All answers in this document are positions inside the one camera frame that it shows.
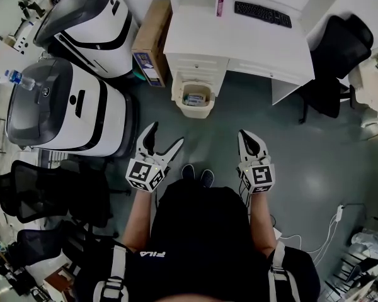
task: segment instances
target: keyboard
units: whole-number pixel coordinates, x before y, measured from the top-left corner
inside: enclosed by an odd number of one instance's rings
[[[283,13],[266,7],[258,6],[257,4],[242,3],[235,1],[234,12],[244,16],[260,19],[267,23],[274,23],[279,26],[291,28],[291,19]]]

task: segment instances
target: paper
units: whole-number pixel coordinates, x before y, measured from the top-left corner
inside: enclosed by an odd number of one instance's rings
[[[155,69],[152,68],[143,68],[148,78],[159,78]]]

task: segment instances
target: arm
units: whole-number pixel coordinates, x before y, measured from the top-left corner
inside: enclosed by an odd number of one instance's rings
[[[251,233],[256,249],[269,257],[276,249],[277,241],[266,193],[251,195]]]
[[[150,239],[151,193],[137,190],[132,211],[122,237],[130,250],[144,250]]]

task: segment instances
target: black shoe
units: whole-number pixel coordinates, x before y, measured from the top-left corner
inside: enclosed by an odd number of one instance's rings
[[[211,170],[203,170],[202,176],[200,177],[200,183],[203,187],[211,188],[214,182],[214,173]]]
[[[195,168],[191,164],[182,168],[182,179],[195,180]]]

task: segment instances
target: fila logo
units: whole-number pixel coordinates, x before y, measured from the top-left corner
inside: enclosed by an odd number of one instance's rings
[[[165,257],[165,252],[162,252],[162,253],[157,253],[157,252],[140,252],[140,256],[141,257],[144,257],[144,256],[155,256],[155,257]]]

